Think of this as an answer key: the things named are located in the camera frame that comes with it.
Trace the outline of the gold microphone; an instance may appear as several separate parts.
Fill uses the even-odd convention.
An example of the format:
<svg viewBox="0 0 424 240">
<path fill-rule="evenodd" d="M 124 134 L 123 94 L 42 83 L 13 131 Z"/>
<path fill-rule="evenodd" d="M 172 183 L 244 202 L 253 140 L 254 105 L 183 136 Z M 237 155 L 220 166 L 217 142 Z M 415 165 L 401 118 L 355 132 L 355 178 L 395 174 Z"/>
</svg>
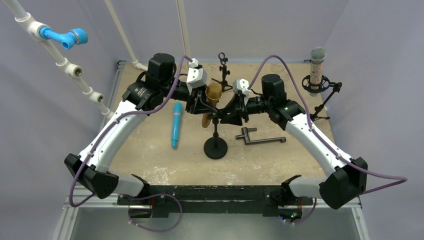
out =
<svg viewBox="0 0 424 240">
<path fill-rule="evenodd" d="M 219 100 L 221 99 L 223 94 L 222 86 L 218 82 L 212 82 L 207 86 L 205 91 L 205 95 L 207 98 L 207 102 L 211 107 L 215 107 Z M 207 128 L 210 125 L 211 119 L 209 117 L 212 113 L 204 113 L 202 116 L 201 126 L 203 128 Z"/>
</svg>

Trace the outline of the blue microphone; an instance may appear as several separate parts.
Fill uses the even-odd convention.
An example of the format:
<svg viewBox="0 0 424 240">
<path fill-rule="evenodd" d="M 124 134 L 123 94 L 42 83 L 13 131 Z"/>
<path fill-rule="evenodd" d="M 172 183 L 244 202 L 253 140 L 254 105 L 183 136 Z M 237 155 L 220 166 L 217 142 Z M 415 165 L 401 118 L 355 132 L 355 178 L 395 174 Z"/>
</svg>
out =
<svg viewBox="0 0 424 240">
<path fill-rule="evenodd" d="M 183 105 L 176 102 L 173 106 L 172 132 L 171 132 L 171 147 L 176 149 L 180 139 L 181 119 L 183 114 Z"/>
</svg>

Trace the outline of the black round-base microphone stand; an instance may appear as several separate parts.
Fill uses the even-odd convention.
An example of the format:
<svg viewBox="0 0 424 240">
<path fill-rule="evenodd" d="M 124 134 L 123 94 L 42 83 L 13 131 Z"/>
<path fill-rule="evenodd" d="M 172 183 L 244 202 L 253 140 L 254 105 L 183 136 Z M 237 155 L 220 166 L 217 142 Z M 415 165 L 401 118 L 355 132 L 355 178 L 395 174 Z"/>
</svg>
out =
<svg viewBox="0 0 424 240">
<path fill-rule="evenodd" d="M 222 159 L 228 152 L 227 142 L 220 137 L 218 132 L 219 119 L 211 116 L 206 118 L 208 122 L 213 124 L 213 134 L 212 137 L 208 138 L 204 145 L 203 151 L 205 155 L 212 160 Z"/>
</svg>

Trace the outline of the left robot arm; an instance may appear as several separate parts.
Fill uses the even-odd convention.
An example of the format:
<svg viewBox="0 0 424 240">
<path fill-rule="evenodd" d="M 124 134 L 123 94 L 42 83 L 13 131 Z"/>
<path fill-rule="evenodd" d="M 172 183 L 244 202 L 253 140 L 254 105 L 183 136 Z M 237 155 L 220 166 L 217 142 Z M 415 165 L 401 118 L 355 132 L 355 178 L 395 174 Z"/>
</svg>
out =
<svg viewBox="0 0 424 240">
<path fill-rule="evenodd" d="M 110 171 L 115 155 L 131 133 L 150 115 L 160 111 L 170 99 L 187 103 L 191 114 L 213 113 L 206 105 L 207 74 L 196 58 L 186 55 L 189 69 L 186 81 L 179 79 L 182 65 L 167 53 L 156 53 L 122 95 L 115 112 L 93 141 L 78 154 L 68 154 L 64 164 L 73 176 L 70 193 L 81 184 L 104 199 L 111 194 L 127 195 L 138 205 L 149 199 L 148 183 L 141 177 Z"/>
</svg>

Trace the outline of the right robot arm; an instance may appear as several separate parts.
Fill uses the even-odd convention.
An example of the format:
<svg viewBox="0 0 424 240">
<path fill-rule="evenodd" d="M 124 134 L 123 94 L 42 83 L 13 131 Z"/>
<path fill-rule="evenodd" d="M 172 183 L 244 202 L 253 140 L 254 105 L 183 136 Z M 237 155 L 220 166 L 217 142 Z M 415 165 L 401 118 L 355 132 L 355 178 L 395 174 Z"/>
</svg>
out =
<svg viewBox="0 0 424 240">
<path fill-rule="evenodd" d="M 332 209 L 339 209 L 363 194 L 367 184 L 367 162 L 361 157 L 354 159 L 339 149 L 296 101 L 287 99 L 284 81 L 279 75 L 264 75 L 261 84 L 262 95 L 250 97 L 249 82 L 235 80 L 232 84 L 234 96 L 222 109 L 227 115 L 221 118 L 221 123 L 241 125 L 249 120 L 249 115 L 268 114 L 272 122 L 301 143 L 326 176 L 326 179 L 317 179 L 295 175 L 282 182 L 279 198 L 288 204 L 300 197 L 317 198 Z"/>
</svg>

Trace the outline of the black tripod microphone stand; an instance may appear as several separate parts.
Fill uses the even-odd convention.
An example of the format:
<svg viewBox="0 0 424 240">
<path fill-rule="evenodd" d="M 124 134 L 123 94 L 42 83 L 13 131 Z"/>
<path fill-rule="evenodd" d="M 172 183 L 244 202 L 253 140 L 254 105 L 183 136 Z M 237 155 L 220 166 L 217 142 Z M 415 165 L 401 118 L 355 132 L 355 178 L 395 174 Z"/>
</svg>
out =
<svg viewBox="0 0 424 240">
<path fill-rule="evenodd" d="M 212 78 L 211 80 L 219 83 L 221 86 L 222 92 L 224 93 L 233 89 L 233 87 L 229 85 L 228 81 L 226 80 L 227 76 L 230 75 L 231 72 L 227 68 L 228 58 L 226 57 L 224 52 L 220 52 L 218 54 L 218 59 L 220 61 L 219 71 L 221 72 L 221 80 L 217 80 L 214 78 Z"/>
</svg>

